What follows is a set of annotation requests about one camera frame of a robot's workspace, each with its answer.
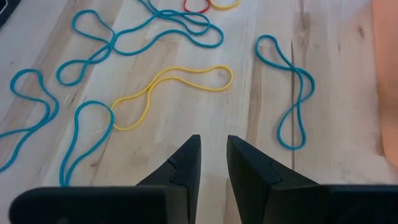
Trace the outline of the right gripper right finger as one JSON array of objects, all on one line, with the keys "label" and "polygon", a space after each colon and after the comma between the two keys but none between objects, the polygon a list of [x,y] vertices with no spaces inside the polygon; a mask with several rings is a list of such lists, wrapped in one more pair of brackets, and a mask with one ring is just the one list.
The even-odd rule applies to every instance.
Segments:
[{"label": "right gripper right finger", "polygon": [[233,135],[226,157],[242,223],[397,224],[396,185],[318,184]]}]

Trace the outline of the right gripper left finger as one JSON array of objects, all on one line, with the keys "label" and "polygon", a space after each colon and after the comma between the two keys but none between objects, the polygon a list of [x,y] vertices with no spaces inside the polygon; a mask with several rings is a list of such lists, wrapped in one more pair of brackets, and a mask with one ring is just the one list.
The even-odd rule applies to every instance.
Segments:
[{"label": "right gripper left finger", "polygon": [[194,223],[201,175],[200,135],[191,136],[136,185],[41,187],[11,203],[11,223]]}]

